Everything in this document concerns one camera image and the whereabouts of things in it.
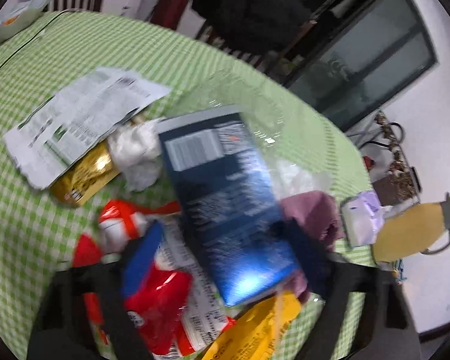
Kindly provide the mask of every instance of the white tissue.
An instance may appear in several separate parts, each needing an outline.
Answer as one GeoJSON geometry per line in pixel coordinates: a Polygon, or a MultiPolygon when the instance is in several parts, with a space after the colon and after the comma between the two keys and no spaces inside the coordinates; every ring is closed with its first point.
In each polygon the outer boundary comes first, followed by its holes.
{"type": "Polygon", "coordinates": [[[121,126],[108,137],[108,149],[116,168],[127,181],[129,191],[143,191],[160,176],[162,165],[160,141],[155,132],[157,122],[150,120],[137,126],[121,126]]]}

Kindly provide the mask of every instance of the blue box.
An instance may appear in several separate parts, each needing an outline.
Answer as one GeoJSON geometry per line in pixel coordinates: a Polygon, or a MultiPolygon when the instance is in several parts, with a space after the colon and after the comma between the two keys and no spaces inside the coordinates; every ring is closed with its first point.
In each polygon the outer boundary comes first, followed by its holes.
{"type": "Polygon", "coordinates": [[[157,131],[185,240],[227,306],[256,299],[298,268],[270,230],[282,213],[237,106],[168,119],[157,131]]]}

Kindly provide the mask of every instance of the glass door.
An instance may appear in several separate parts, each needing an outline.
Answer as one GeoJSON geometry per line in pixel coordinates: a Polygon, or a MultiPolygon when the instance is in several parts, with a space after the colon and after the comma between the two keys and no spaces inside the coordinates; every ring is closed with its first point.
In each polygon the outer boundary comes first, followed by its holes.
{"type": "Polygon", "coordinates": [[[435,63],[411,0],[377,0],[286,86],[347,130],[435,63]]]}

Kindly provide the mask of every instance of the red snack bag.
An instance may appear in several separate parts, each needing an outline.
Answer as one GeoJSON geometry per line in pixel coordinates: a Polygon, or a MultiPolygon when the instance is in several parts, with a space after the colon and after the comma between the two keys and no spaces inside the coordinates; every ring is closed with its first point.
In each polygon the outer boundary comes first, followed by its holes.
{"type": "Polygon", "coordinates": [[[191,276],[181,271],[159,271],[152,265],[146,285],[125,300],[125,309],[147,344],[165,355],[180,324],[190,291],[191,276]]]}
{"type": "Polygon", "coordinates": [[[178,212],[180,206],[177,202],[152,210],[123,200],[111,200],[98,219],[103,246],[110,251],[120,251],[129,239],[142,236],[144,228],[158,219],[163,223],[163,241],[155,254],[155,267],[167,272],[180,269],[193,277],[187,307],[181,315],[170,350],[158,353],[149,346],[154,354],[159,355],[155,356],[156,359],[186,356],[202,350],[235,323],[225,315],[218,291],[186,247],[178,216],[173,215],[178,212]]]}

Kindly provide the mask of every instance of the green checkered tablecloth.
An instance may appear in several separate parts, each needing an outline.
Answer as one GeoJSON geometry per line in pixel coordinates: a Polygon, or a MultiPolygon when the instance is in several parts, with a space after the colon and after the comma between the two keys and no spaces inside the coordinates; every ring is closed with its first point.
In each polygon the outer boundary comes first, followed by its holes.
{"type": "MultiPolygon", "coordinates": [[[[1,67],[31,40],[0,68],[0,336],[20,360],[26,357],[35,312],[56,264],[71,259],[80,233],[96,235],[98,209],[110,198],[129,199],[149,207],[174,199],[166,178],[143,193],[129,194],[118,177],[84,207],[68,209],[56,205],[47,192],[33,191],[13,166],[3,134],[58,89],[96,67],[132,69],[171,87],[167,97],[146,110],[150,118],[187,109],[187,103],[179,99],[187,98],[183,95],[206,83],[214,73],[240,77],[274,99],[279,108],[277,112],[283,116],[281,156],[310,171],[329,172],[333,177],[331,192],[339,202],[370,188],[360,155],[351,142],[327,119],[244,62],[176,32],[124,17],[64,13],[43,30],[57,14],[44,14],[0,45],[1,67]]],[[[260,100],[249,99],[257,112],[265,109],[260,100]]],[[[193,107],[190,104],[188,109],[192,111],[193,107]]],[[[336,250],[354,263],[372,264],[367,247],[351,251],[339,240],[336,250]]],[[[335,348],[336,359],[350,349],[362,304],[362,295],[351,295],[335,348]]],[[[320,308],[319,302],[303,307],[274,359],[294,357],[320,308]]]]}

